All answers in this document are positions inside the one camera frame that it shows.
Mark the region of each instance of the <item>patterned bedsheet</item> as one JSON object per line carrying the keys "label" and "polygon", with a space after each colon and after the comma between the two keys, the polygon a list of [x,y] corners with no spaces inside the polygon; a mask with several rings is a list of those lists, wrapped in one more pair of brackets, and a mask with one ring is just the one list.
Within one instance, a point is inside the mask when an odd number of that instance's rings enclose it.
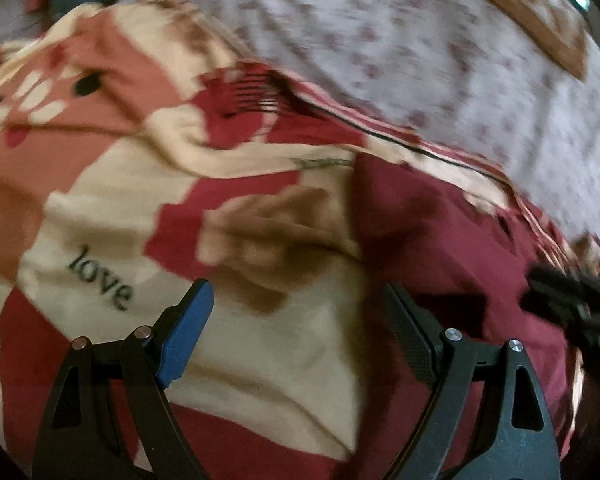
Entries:
{"label": "patterned bedsheet", "polygon": [[[569,237],[600,235],[600,50],[580,82],[486,0],[192,0],[345,104],[503,165]],[[35,36],[0,2],[0,42]]]}

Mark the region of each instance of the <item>silver rivet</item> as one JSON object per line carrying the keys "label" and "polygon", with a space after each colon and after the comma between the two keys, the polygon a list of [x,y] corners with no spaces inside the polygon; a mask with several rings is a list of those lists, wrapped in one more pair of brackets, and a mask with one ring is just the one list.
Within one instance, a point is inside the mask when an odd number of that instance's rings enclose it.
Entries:
{"label": "silver rivet", "polygon": [[460,341],[462,339],[462,333],[457,328],[447,328],[445,330],[445,337],[449,341]]}
{"label": "silver rivet", "polygon": [[147,325],[139,326],[134,330],[134,336],[138,339],[147,339],[151,335],[151,327]]}
{"label": "silver rivet", "polygon": [[82,350],[85,346],[87,346],[88,342],[89,340],[85,338],[85,336],[81,335],[72,341],[71,346],[74,350]]}
{"label": "silver rivet", "polygon": [[522,349],[524,347],[522,346],[522,343],[517,339],[511,339],[509,341],[509,348],[511,348],[514,352],[522,352]]}

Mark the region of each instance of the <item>black stripe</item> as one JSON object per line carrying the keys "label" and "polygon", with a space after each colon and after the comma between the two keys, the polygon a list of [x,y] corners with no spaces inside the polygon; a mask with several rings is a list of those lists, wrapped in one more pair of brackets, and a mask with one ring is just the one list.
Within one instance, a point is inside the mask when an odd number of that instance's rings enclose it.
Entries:
{"label": "black stripe", "polygon": [[238,106],[253,105],[253,104],[259,104],[260,100],[259,99],[243,99],[242,101],[236,101],[235,103]]}
{"label": "black stripe", "polygon": [[400,139],[394,139],[393,137],[389,137],[383,134],[379,134],[377,132],[372,132],[367,130],[366,128],[363,128],[362,126],[359,126],[358,124],[353,123],[351,120],[341,117],[340,115],[335,114],[334,112],[331,112],[330,110],[326,110],[325,108],[322,108],[320,105],[316,105],[314,103],[311,103],[305,99],[303,99],[300,96],[296,96],[298,97],[300,100],[302,100],[303,102],[307,103],[309,106],[312,106],[314,108],[318,108],[318,110],[323,111],[324,113],[326,113],[327,115],[340,120],[344,123],[349,124],[350,126],[352,126],[353,128],[360,130],[361,132],[365,132],[366,134],[369,134],[370,136],[376,137],[378,139],[382,139],[382,140],[388,140],[389,142],[392,142],[394,144],[399,144],[400,146],[403,146],[405,148],[407,148],[407,150],[410,150],[410,152],[414,152],[414,153],[419,153],[421,155],[426,155],[430,158],[435,158],[436,160],[440,160],[442,162],[446,162],[447,164],[451,164],[453,166],[457,166],[458,168],[465,168],[467,170],[471,170],[471,171],[477,171],[477,173],[480,173],[483,176],[486,176],[487,178],[490,178],[492,180],[496,180],[497,182],[501,183],[501,184],[506,184],[508,185],[508,183],[501,179],[500,177],[497,177],[495,175],[492,175],[491,173],[487,173],[484,170],[480,170],[478,168],[474,168],[473,166],[470,166],[469,164],[465,163],[465,162],[460,162],[459,160],[447,160],[446,158],[443,158],[441,156],[436,155],[435,153],[431,153],[428,152],[427,150],[424,150],[423,148],[417,148],[415,146],[410,146],[408,145],[406,142],[404,142],[403,140]]}

